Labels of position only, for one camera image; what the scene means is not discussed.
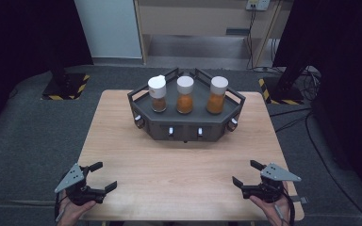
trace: wall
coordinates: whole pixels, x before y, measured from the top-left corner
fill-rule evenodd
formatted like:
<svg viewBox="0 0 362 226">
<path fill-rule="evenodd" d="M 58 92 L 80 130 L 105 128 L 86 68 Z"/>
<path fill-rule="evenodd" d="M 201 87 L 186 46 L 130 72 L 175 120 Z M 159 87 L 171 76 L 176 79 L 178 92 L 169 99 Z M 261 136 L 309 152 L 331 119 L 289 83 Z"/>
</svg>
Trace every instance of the wall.
<svg viewBox="0 0 362 226">
<path fill-rule="evenodd" d="M 132 0 L 74 0 L 92 57 L 142 58 Z"/>
</svg>

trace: human hand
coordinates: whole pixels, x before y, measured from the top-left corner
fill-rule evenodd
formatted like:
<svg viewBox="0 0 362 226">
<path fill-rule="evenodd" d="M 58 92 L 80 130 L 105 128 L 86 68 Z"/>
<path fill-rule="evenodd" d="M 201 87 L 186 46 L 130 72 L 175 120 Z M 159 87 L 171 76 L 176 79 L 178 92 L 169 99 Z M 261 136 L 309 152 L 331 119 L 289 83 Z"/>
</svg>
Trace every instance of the human hand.
<svg viewBox="0 0 362 226">
<path fill-rule="evenodd" d="M 76 205 L 70 201 L 70 199 L 66 195 L 66 191 L 63 190 L 62 197 L 66 197 L 60 203 L 59 212 L 63 215 L 61 216 L 58 226 L 73 226 L 77 223 L 78 219 L 87 211 L 92 209 L 92 207 L 96 204 L 95 201 L 89 201 L 84 203 L 83 205 Z"/>
<path fill-rule="evenodd" d="M 288 191 L 288 185 L 286 182 L 283 182 L 284 188 Z M 256 204 L 260 209 L 263 210 L 264 214 L 266 215 L 269 223 L 272 226 L 285 226 L 289 225 L 289 204 L 288 199 L 284 195 L 281 196 L 281 199 L 277 202 L 267 203 L 260 200 L 256 196 L 251 196 L 249 199 Z M 282 216 L 284 219 L 281 219 L 275 209 L 275 205 L 278 206 Z"/>
</svg>

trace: white lid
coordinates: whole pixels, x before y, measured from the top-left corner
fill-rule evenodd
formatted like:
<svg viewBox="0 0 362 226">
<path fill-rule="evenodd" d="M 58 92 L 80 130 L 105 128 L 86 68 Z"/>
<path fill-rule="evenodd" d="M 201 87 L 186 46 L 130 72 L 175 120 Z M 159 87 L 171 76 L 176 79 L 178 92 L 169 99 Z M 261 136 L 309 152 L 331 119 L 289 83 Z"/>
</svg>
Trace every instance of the white lid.
<svg viewBox="0 0 362 226">
<path fill-rule="evenodd" d="M 149 79 L 148 86 L 151 97 L 162 98 L 166 96 L 166 79 L 163 75 Z"/>
<path fill-rule="evenodd" d="M 193 91 L 193 78 L 185 75 L 177 79 L 177 90 L 182 94 L 190 94 Z"/>
<path fill-rule="evenodd" d="M 221 76 L 216 76 L 211 79 L 210 84 L 210 91 L 218 94 L 223 95 L 227 91 L 228 80 Z"/>
</svg>

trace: jar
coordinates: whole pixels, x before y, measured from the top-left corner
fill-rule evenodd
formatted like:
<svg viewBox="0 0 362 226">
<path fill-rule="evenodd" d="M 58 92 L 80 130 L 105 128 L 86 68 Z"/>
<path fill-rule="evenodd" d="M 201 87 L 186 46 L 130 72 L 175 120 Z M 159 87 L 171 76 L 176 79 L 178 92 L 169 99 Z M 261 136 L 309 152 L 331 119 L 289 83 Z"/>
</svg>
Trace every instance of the jar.
<svg viewBox="0 0 362 226">
<path fill-rule="evenodd" d="M 211 79 L 210 96 L 207 100 L 206 109 L 212 114 L 222 113 L 224 106 L 224 96 L 227 91 L 228 80 L 221 76 Z"/>
<path fill-rule="evenodd" d="M 152 77 L 148 81 L 149 95 L 152 99 L 152 109 L 155 112 L 166 110 L 166 79 L 163 75 Z"/>
<path fill-rule="evenodd" d="M 181 76 L 177 79 L 177 111 L 181 114 L 188 114 L 193 109 L 193 78 Z"/>
</svg>

